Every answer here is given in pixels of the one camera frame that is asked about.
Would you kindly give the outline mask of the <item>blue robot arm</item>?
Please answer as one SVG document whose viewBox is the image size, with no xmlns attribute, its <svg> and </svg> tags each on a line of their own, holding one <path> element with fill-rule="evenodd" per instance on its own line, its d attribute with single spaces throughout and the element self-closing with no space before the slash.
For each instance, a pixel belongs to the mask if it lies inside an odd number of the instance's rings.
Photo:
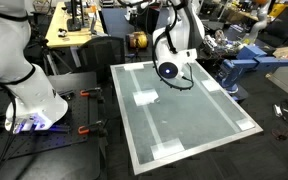
<svg viewBox="0 0 288 180">
<path fill-rule="evenodd" d="M 235 101 L 243 101 L 247 98 L 247 94 L 239 93 L 238 81 L 246 71 L 272 70 L 287 66 L 288 59 L 268 56 L 259 47 L 247 45 L 239 51 L 235 60 L 222 61 L 215 79 Z"/>
</svg>

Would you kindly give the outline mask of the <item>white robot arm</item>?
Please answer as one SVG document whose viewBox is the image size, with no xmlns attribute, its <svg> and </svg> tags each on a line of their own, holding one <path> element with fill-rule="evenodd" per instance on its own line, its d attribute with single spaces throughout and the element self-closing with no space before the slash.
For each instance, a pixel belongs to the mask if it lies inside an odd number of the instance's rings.
<svg viewBox="0 0 288 180">
<path fill-rule="evenodd" d="M 182 78 L 182 67 L 197 57 L 205 30 L 193 0 L 170 0 L 172 22 L 154 31 L 153 63 L 157 75 L 167 81 Z M 0 0 L 0 86 L 13 96 L 4 127 L 15 132 L 47 130 L 62 119 L 68 103 L 37 65 L 28 62 L 24 48 L 31 27 L 25 0 Z"/>
</svg>

